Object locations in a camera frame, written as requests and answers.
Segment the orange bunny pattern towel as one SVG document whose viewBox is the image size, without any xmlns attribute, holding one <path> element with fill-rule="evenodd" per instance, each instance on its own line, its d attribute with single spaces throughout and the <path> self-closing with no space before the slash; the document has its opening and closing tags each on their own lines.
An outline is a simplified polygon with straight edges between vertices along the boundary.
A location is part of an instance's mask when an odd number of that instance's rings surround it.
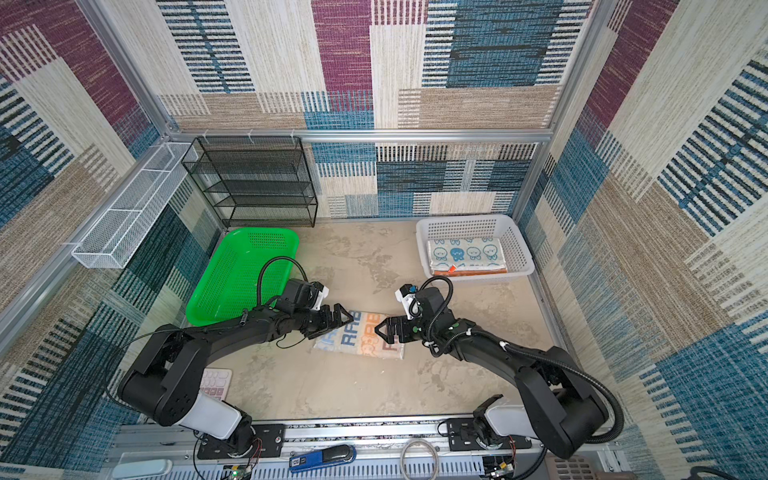
<svg viewBox="0 0 768 480">
<path fill-rule="evenodd" d="M 506 268 L 468 269 L 468 268 L 459 268 L 456 266 L 451 266 L 447 269 L 434 270 L 432 272 L 432 274 L 435 276 L 447 276 L 447 277 L 487 276 L 487 275 L 498 275 L 498 274 L 507 274 L 507 273 L 508 271 Z"/>
</svg>

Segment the green plastic laundry basket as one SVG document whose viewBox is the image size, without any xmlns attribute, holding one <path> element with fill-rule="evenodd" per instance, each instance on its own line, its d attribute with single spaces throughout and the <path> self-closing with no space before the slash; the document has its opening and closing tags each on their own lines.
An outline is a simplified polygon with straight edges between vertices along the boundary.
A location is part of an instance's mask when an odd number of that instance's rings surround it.
<svg viewBox="0 0 768 480">
<path fill-rule="evenodd" d="M 296 232 L 285 228 L 240 228 L 218 245 L 186 307 L 187 321 L 208 326 L 238 317 L 244 309 L 280 294 L 294 265 L 277 261 L 260 277 L 274 257 L 294 258 L 300 244 Z"/>
</svg>

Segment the blue patterned towel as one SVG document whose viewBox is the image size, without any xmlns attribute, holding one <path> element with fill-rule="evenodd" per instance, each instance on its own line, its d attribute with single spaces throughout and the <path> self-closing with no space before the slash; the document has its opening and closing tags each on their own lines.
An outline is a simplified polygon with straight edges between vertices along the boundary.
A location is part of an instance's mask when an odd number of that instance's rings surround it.
<svg viewBox="0 0 768 480">
<path fill-rule="evenodd" d="M 433 239 L 427 243 L 428 265 L 434 270 L 451 266 L 468 269 L 507 269 L 498 238 Z"/>
</svg>

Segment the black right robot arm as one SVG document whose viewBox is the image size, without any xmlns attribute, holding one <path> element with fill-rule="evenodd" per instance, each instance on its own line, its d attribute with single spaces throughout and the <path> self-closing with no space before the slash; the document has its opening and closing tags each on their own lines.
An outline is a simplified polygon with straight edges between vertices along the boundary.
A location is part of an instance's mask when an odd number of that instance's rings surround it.
<svg viewBox="0 0 768 480">
<path fill-rule="evenodd" d="M 374 328 L 387 344 L 418 341 L 435 358 L 451 356 L 487 369 L 519 392 L 535 437 L 567 459 L 584 444 L 613 441 L 623 432 L 625 414 L 618 398 L 580 369 L 559 347 L 547 351 L 507 341 L 449 308 L 453 282 L 433 276 L 398 291 L 402 316 Z"/>
</svg>

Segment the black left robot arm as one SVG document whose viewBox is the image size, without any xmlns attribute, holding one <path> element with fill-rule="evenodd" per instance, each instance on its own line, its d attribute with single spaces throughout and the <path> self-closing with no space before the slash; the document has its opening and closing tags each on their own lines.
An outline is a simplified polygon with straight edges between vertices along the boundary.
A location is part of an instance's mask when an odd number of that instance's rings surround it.
<svg viewBox="0 0 768 480">
<path fill-rule="evenodd" d="M 354 321 L 341 304 L 325 303 L 328 288 L 291 279 L 280 295 L 208 327 L 159 327 L 126 371 L 117 393 L 164 426 L 182 426 L 242 450 L 252 442 L 251 417 L 200 390 L 209 365 L 292 332 L 311 340 Z"/>
</svg>

